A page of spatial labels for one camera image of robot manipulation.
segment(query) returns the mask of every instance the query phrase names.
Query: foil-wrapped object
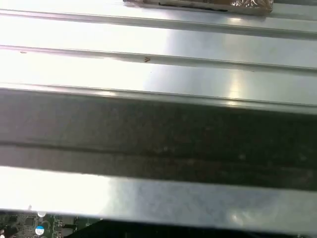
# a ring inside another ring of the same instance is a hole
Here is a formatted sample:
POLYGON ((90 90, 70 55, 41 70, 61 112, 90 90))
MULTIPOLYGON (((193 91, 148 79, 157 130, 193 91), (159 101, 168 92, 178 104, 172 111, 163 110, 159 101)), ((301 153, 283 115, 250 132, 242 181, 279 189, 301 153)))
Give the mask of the foil-wrapped object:
POLYGON ((273 10, 273 0, 123 0, 165 6, 233 11, 246 14, 266 14, 273 10))

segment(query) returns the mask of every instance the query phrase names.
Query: metal rail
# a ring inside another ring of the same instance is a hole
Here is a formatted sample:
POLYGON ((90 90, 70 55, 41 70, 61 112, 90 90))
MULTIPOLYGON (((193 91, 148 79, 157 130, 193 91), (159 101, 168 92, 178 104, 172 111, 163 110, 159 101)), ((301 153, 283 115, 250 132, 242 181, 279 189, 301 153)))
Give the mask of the metal rail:
POLYGON ((17 50, 0 52, 4 87, 129 90, 316 113, 317 6, 277 3, 267 17, 117 0, 13 0, 0 9, 0 47, 17 50))

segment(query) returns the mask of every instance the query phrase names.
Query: shiny metal surface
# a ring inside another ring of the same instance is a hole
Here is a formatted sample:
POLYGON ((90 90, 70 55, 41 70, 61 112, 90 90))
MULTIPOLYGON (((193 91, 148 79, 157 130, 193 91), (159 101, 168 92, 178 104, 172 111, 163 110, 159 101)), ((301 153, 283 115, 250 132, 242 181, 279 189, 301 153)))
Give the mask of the shiny metal surface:
POLYGON ((306 105, 300 111, 315 113, 316 6, 276 4, 266 18, 119 0, 12 0, 0 8, 2 85, 187 95, 244 107, 242 100, 281 111, 306 105))
POLYGON ((21 54, 15 51, 0 51, 0 60, 5 65, 1 74, 10 84, 120 89, 237 100, 224 102, 227 105, 239 104, 239 100, 249 101, 249 104, 251 101, 260 101, 263 107, 267 107, 263 103, 265 101, 305 104, 310 105, 305 110, 315 112, 315 108, 311 107, 315 103, 314 72, 296 74, 274 69, 258 71, 216 66, 145 64, 103 57, 45 55, 37 52, 21 54))
POLYGON ((0 167, 1 208, 261 231, 316 232, 317 194, 304 191, 127 179, 0 167), (60 186, 52 202, 47 184, 60 186))

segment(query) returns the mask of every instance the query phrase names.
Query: metal groove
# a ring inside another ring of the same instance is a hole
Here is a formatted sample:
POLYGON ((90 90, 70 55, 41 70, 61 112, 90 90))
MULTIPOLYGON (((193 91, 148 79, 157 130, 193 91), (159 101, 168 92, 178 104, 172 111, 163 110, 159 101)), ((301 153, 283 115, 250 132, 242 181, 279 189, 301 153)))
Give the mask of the metal groove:
POLYGON ((44 12, 29 12, 29 11, 13 11, 0 9, 0 14, 3 16, 17 15, 38 19, 54 19, 60 21, 77 21, 86 23, 112 23, 127 26, 143 26, 155 27, 163 29, 174 30, 190 30, 202 32, 215 32, 224 34, 236 34, 259 37, 274 37, 282 39, 302 39, 302 40, 317 40, 317 31, 310 32, 304 29, 272 29, 265 27, 248 27, 248 26, 234 26, 227 24, 212 24, 204 22, 186 22, 176 20, 164 19, 148 19, 148 18, 124 18, 121 16, 99 16, 99 15, 82 15, 82 14, 67 14, 67 13, 44 13, 44 12))

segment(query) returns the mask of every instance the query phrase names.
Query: green circuit board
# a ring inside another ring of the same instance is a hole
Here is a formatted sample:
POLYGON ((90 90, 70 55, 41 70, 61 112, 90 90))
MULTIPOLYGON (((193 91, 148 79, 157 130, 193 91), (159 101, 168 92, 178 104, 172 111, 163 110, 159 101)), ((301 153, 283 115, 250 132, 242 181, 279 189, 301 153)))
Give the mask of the green circuit board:
POLYGON ((99 220, 57 214, 40 217, 38 213, 2 212, 0 229, 14 227, 17 233, 12 238, 63 238, 99 220), (43 234, 36 234, 38 227, 44 229, 43 234))

